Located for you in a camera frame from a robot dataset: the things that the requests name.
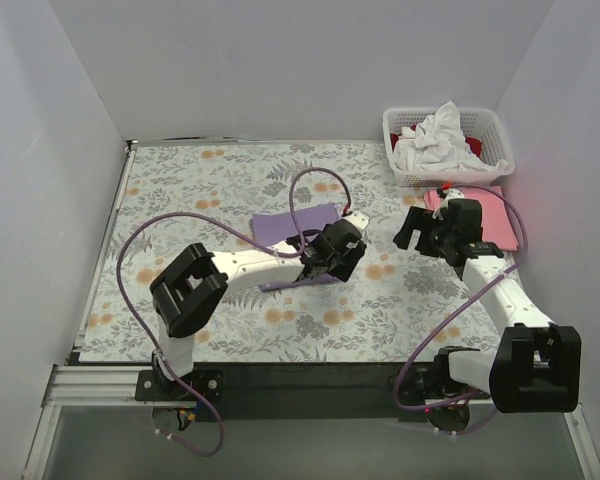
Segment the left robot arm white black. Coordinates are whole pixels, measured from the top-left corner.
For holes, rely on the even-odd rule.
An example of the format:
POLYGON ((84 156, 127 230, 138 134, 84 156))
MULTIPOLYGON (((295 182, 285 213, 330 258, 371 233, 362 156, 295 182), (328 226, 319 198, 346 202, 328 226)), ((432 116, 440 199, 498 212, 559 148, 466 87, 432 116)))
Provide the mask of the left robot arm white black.
POLYGON ((324 275, 346 282, 366 244, 369 218, 350 213, 323 230, 308 230, 309 241, 289 237, 264 250, 211 252, 186 247, 150 286, 159 318, 159 346, 152 353, 155 382, 173 400, 193 386, 194 337, 228 294, 260 286, 289 286, 324 275))

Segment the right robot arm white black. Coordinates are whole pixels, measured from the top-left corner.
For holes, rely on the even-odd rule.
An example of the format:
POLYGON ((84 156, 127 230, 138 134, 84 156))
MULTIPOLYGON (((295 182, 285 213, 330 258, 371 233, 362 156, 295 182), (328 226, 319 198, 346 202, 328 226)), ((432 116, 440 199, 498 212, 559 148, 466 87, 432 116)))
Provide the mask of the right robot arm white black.
POLYGON ((400 249, 412 235, 417 251, 442 258, 480 303, 499 334, 494 351, 443 347, 426 371, 401 370, 394 387, 434 387, 444 397, 488 395, 502 413, 571 412, 579 400, 582 340, 536 307, 511 278, 501 249, 483 239, 478 201, 449 194, 436 210, 413 207, 394 237, 400 249))

